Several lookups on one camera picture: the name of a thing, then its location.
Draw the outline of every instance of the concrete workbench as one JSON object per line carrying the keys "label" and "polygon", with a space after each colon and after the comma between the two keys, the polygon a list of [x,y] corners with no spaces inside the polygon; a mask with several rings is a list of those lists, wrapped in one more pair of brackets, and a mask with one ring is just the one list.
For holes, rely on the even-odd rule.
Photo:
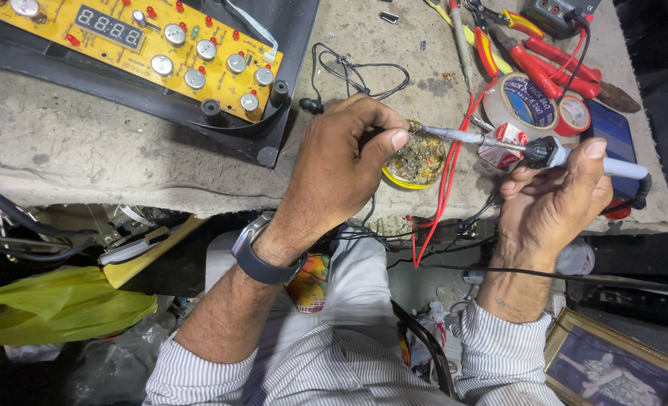
{"label": "concrete workbench", "polygon": [[[492,9],[521,8],[521,0],[489,0]],[[388,11],[396,24],[380,20]],[[615,8],[603,1],[595,13],[586,63],[606,81],[641,103]],[[520,32],[504,29],[525,39]],[[420,43],[426,41],[426,50]],[[321,0],[309,47],[324,42],[352,61],[394,62],[411,75],[410,85],[385,100],[406,118],[438,126],[458,126],[468,103],[451,29],[425,2]],[[575,41],[557,44],[571,51]],[[451,80],[444,78],[447,72]],[[317,71],[325,103],[345,97],[344,82]],[[364,69],[374,92],[401,80],[397,69]],[[304,61],[294,101],[314,97]],[[476,86],[486,85],[480,74]],[[596,232],[668,231],[668,190],[644,111],[626,114],[638,161],[651,171],[648,206],[621,223],[603,217]],[[113,203],[155,206],[206,217],[221,212],[275,208],[293,171],[303,129],[311,115],[294,107],[275,168],[266,169],[222,155],[200,134],[130,108],[71,89],[0,71],[0,192],[21,206],[54,203]],[[482,207],[504,172],[465,147],[443,219],[462,218]],[[405,215],[432,216],[438,187],[401,191],[382,181],[373,219],[380,231],[404,227]],[[495,210],[486,216],[494,216]]]}

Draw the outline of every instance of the shirt sleeve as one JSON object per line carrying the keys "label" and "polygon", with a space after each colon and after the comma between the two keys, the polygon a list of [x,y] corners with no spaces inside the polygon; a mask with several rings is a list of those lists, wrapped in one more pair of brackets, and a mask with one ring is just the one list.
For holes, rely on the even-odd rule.
{"label": "shirt sleeve", "polygon": [[143,406],[240,404],[257,349],[237,364],[215,364],[168,338],[146,383]]}
{"label": "shirt sleeve", "polygon": [[532,323],[514,324],[492,316],[472,300],[444,321],[462,342],[462,376],[455,387],[466,404],[562,404],[545,385],[549,314]]}

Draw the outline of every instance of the red and white box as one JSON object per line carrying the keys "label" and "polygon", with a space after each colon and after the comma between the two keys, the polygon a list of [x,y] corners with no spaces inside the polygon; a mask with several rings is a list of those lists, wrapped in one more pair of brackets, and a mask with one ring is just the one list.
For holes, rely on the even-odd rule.
{"label": "red and white box", "polygon": [[[510,144],[526,145],[527,141],[529,141],[529,136],[519,131],[511,123],[502,124],[499,128],[487,134],[487,137],[489,136],[496,137],[497,141],[508,142]],[[491,163],[496,168],[504,168],[522,159],[521,152],[500,147],[479,147],[477,153],[484,161]]]}

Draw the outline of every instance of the picture frame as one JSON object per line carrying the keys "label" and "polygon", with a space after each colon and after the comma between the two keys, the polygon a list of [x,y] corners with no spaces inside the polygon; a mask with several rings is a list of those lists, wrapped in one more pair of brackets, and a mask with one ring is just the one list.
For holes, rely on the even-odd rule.
{"label": "picture frame", "polygon": [[570,406],[668,406],[668,355],[572,309],[547,336],[545,374]]}

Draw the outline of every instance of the phone screen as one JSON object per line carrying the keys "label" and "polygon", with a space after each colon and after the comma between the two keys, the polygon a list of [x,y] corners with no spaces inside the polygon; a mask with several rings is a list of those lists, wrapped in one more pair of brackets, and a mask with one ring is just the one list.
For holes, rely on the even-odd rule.
{"label": "phone screen", "polygon": [[[632,145],[630,123],[627,122],[627,118],[593,100],[584,100],[584,104],[589,108],[592,124],[582,133],[582,139],[600,136],[607,140],[608,157],[637,163],[635,147]],[[612,188],[615,189],[615,196],[629,199],[636,195],[639,182],[634,179],[613,176]]]}

